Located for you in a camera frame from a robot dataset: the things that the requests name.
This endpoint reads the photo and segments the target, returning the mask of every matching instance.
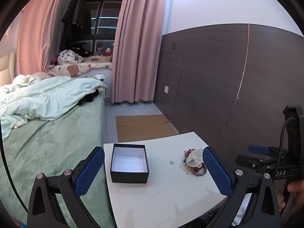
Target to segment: beige headboard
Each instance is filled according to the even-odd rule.
[[[14,77],[14,66],[16,61],[16,53],[12,51],[6,56],[0,58],[0,87],[11,84]]]

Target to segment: blue gripper pad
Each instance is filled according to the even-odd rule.
[[[99,169],[103,165],[104,160],[105,152],[102,148],[100,148],[94,154],[89,163],[85,166],[76,180],[75,194],[78,198],[80,198],[80,196],[84,196],[88,192]]]
[[[203,150],[203,161],[220,193],[229,197],[232,194],[231,179],[210,152],[209,147]]]
[[[270,153],[270,151],[267,147],[254,146],[254,145],[249,146],[248,151],[250,153],[259,154],[259,155],[268,155]]]

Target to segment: metal bolt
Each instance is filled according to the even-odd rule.
[[[37,179],[41,179],[41,178],[43,178],[43,173],[39,173],[39,174],[37,175]]]
[[[269,179],[270,178],[270,175],[268,173],[264,173],[264,177]]]
[[[243,175],[243,172],[242,172],[242,170],[236,170],[235,174],[237,174],[238,176],[241,176],[241,175]]]
[[[69,176],[69,175],[71,175],[71,173],[72,173],[72,170],[70,170],[70,169],[65,170],[65,171],[63,172],[63,174],[64,174],[65,176]]]

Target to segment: dark brown wall panel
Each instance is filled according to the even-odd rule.
[[[215,146],[239,90],[248,25],[213,25],[186,31],[187,49],[172,123],[179,132],[194,131]]]
[[[304,38],[250,25],[243,83],[217,152],[233,163],[249,145],[279,146],[286,105],[304,107]]]
[[[154,103],[169,121],[172,119],[174,102],[181,77],[186,51],[186,36],[187,33],[185,31],[171,33],[164,35],[161,42]],[[168,93],[165,93],[165,86],[169,87]]]

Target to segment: white table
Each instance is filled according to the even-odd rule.
[[[209,172],[197,177],[182,169],[185,150],[207,146],[194,132],[129,143],[146,146],[147,184],[113,183],[113,143],[104,145],[108,190],[118,228],[177,228],[225,198]]]

